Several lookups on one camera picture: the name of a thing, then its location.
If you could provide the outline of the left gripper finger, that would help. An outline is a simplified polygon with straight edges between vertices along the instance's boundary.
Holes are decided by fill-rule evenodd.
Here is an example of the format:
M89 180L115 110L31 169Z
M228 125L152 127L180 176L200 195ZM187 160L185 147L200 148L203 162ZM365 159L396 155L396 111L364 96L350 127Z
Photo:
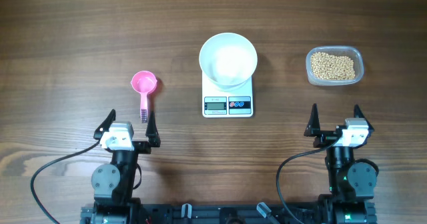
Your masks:
M160 147L161 139L155 122L155 113L153 111L150 113L147 121L145 136L148 138L148 142L152 147Z
M100 140L102 135L109 131L109 128L111 127L111 124L116 119L116 111L115 109L112 109L109 112L109 115L104 119L104 121L98 126L98 128L94 131L93 138L95 140Z

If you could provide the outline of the pink plastic measuring scoop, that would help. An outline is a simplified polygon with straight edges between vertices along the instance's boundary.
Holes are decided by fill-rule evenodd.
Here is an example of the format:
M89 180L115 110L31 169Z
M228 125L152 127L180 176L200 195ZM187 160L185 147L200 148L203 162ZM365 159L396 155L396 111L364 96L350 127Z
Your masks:
M157 78L150 71L139 71L131 79L132 88L140 94L140 119L142 123L148 121L149 101L148 95L157 87Z

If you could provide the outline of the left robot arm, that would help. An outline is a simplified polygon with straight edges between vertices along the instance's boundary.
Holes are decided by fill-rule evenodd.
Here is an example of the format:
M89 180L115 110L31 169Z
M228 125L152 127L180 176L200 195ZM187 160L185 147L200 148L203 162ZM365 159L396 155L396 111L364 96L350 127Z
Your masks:
M137 163L140 154L150 154L153 147L161 145L155 123L155 113L149 114L146 141L133 140L132 124L116 121L113 109L94 131L93 138L112 154L110 163L100 165L91 176L94 204L81 210L80 223L151 223L151 215L144 209L141 199L133 198L133 190L141 183L135 174L141 172Z

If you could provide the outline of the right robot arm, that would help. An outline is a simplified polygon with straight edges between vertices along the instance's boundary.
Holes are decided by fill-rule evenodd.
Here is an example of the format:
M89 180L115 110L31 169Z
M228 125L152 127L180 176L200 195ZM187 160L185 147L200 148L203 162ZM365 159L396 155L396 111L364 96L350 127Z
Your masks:
M367 144L374 132L358 105L354 116L333 131L320 127L318 107L313 104L304 135L314 137L313 146L326 151L329 195L318 197L316 221L329 224L377 223L374 198L379 168L368 159L355 159L354 150Z

